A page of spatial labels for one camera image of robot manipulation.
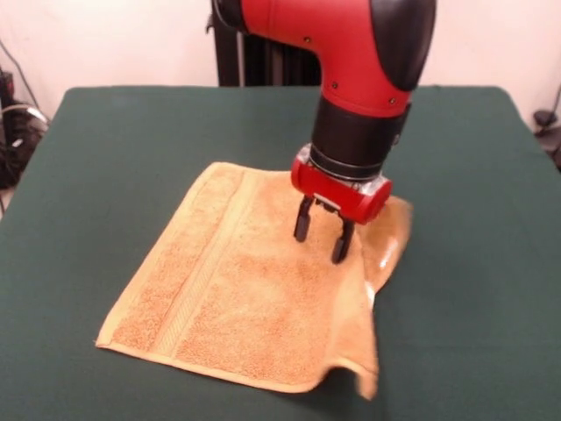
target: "green tablecloth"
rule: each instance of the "green tablecloth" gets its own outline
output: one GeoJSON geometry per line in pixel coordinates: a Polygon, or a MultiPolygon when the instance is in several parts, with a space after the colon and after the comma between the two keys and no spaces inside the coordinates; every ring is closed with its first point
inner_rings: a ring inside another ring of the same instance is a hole
{"type": "Polygon", "coordinates": [[[415,93],[386,169],[415,226],[376,301],[374,402],[345,371],[284,396],[94,348],[191,182],[212,161],[289,169],[317,98],[67,93],[0,222],[2,419],[561,419],[561,177],[498,89],[415,93]]]}

